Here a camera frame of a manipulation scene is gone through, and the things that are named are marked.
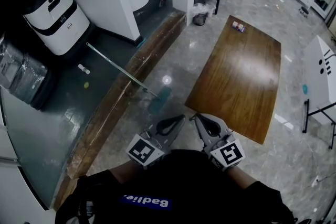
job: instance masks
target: black shirt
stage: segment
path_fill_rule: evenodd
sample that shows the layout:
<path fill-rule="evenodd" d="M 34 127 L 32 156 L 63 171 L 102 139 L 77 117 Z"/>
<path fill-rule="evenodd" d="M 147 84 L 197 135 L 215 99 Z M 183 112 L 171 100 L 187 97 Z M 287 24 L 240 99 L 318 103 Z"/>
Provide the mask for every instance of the black shirt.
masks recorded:
<path fill-rule="evenodd" d="M 95 223 L 294 223 L 279 191 L 261 182 L 242 190 L 198 151 L 173 151 L 123 185 L 109 170 L 80 179 L 58 210 L 56 223 L 66 223 L 78 211 L 87 223 L 86 200 L 93 202 Z"/>

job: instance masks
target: marble floor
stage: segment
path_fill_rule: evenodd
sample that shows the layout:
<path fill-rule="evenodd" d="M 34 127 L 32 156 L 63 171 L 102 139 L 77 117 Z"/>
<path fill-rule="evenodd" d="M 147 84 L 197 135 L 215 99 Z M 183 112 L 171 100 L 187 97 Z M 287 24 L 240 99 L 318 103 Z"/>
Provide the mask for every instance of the marble floor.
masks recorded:
<path fill-rule="evenodd" d="M 170 76 L 172 94 L 160 115 L 150 115 L 147 107 L 151 97 L 138 91 L 123 117 L 107 139 L 89 174 L 120 165 L 128 160 L 125 149 L 135 133 L 148 127 L 156 117 L 194 111 L 184 106 L 197 77 L 228 19 L 236 16 L 259 28 L 282 44 L 279 89 L 273 118 L 264 145 L 239 134 L 247 158 L 240 167 L 266 185 L 281 191 L 284 203 L 300 220 L 320 219 L 335 195 L 336 176 L 326 178 L 316 186 L 319 175 L 325 178 L 336 170 L 336 148 L 329 150 L 331 126 L 309 121 L 309 131 L 302 134 L 302 67 L 304 47 L 315 35 L 336 50 L 323 20 L 311 12 L 304 18 L 298 12 L 296 0 L 221 0 L 217 15 L 204 26 L 189 25 L 147 77 L 145 84 L 158 92 L 162 78 Z M 184 125 L 174 148 L 201 149 L 196 128 L 189 121 Z"/>

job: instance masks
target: wooden tabletop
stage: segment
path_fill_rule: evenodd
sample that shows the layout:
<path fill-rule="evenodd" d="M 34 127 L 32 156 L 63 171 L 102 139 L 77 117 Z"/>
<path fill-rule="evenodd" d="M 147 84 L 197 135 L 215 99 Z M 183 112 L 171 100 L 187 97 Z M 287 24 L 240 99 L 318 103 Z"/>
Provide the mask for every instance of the wooden tabletop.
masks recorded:
<path fill-rule="evenodd" d="M 236 21 L 243 33 L 231 27 Z M 277 97 L 281 44 L 230 16 L 185 105 L 263 144 Z"/>

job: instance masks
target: metal pole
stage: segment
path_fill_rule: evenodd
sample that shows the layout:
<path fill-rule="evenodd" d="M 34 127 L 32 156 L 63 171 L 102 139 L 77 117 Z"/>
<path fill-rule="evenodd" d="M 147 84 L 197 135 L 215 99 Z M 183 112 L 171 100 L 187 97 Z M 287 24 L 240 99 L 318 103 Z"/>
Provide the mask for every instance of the metal pole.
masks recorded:
<path fill-rule="evenodd" d="M 148 89 L 148 87 L 141 83 L 139 80 L 137 80 L 134 76 L 132 76 L 131 74 L 129 74 L 126 70 L 122 69 L 120 66 L 118 66 L 116 63 L 112 62 L 109 58 L 107 58 L 104 54 L 102 54 L 100 51 L 98 51 L 93 45 L 91 45 L 90 43 L 86 42 L 86 45 L 92 49 L 93 51 L 95 51 L 96 53 L 98 53 L 102 58 L 104 58 L 107 62 L 109 62 L 111 65 L 113 65 L 115 68 L 117 68 L 119 71 L 123 72 L 127 77 L 129 77 L 131 80 L 133 80 L 135 83 L 137 83 L 138 85 L 140 85 L 144 92 L 149 92 L 151 93 L 153 96 L 155 96 L 156 98 L 159 98 L 154 92 L 152 92 L 150 89 Z"/>

